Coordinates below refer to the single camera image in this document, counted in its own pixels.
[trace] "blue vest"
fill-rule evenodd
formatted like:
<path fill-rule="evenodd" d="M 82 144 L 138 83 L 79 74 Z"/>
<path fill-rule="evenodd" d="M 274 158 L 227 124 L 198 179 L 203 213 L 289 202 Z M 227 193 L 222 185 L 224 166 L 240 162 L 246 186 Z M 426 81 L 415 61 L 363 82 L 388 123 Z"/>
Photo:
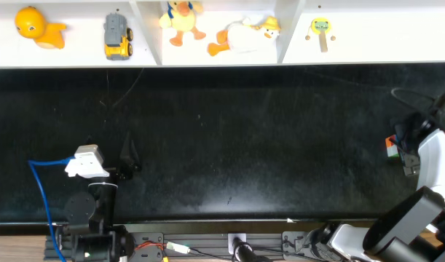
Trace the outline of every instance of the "blue vest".
<path fill-rule="evenodd" d="M 169 7 L 169 9 L 167 10 L 167 14 L 169 15 L 170 19 L 173 19 L 173 15 L 172 15 L 172 7 L 170 6 L 169 2 L 167 2 L 167 6 Z M 191 9 L 193 9 L 193 4 L 191 2 L 188 2 L 188 7 Z"/>

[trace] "orange duck toy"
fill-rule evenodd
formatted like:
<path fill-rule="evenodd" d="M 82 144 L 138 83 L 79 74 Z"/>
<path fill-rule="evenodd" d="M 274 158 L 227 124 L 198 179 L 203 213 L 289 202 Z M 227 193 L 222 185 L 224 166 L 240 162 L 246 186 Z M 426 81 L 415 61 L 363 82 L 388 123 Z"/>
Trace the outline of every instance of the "orange duck toy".
<path fill-rule="evenodd" d="M 41 12 L 34 7 L 20 10 L 15 17 L 15 25 L 21 36 L 34 39 L 34 42 L 42 48 L 62 49 L 65 46 L 61 31 L 66 30 L 67 25 L 48 23 Z"/>

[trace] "yellow and gray toy truck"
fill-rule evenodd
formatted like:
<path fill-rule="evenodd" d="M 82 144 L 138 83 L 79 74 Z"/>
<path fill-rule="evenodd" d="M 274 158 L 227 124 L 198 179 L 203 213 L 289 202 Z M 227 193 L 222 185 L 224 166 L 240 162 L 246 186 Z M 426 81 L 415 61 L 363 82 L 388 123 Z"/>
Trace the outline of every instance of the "yellow and gray toy truck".
<path fill-rule="evenodd" d="M 127 27 L 127 19 L 123 15 L 110 14 L 104 24 L 104 50 L 109 60 L 127 60 L 133 54 L 133 32 Z"/>

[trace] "duck plush with yellow hat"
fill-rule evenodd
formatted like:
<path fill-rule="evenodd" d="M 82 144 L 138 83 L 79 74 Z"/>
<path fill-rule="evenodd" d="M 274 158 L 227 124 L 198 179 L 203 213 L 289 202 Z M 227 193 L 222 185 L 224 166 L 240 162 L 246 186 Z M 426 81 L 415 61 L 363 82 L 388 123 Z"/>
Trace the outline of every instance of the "duck plush with yellow hat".
<path fill-rule="evenodd" d="M 61 31 L 66 30 L 67 25 L 48 23 L 42 13 L 34 7 L 20 10 L 15 17 L 15 25 L 21 36 L 34 39 L 42 48 L 62 49 L 65 46 Z"/>
<path fill-rule="evenodd" d="M 247 18 L 243 22 L 229 25 L 227 30 L 217 33 L 217 42 L 208 46 L 211 56 L 221 51 L 252 52 L 269 47 L 275 42 L 280 33 L 280 27 L 275 17 L 269 16 L 260 26 L 251 25 Z"/>
<path fill-rule="evenodd" d="M 170 40 L 176 47 L 183 44 L 184 33 L 191 31 L 196 40 L 206 37 L 206 34 L 196 28 L 196 12 L 202 12 L 202 5 L 196 1 L 169 1 L 168 11 L 160 18 L 159 25 L 162 28 L 173 27 L 177 30 L 177 36 Z"/>

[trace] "orange beak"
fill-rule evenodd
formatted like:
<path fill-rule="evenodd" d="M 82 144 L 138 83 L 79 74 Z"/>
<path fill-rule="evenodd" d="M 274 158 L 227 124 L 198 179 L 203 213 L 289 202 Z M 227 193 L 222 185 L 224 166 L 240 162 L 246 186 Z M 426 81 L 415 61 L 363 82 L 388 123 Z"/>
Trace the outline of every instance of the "orange beak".
<path fill-rule="evenodd" d="M 187 16 L 190 13 L 190 7 L 188 6 L 188 2 L 183 1 L 177 5 L 177 11 L 180 15 Z"/>

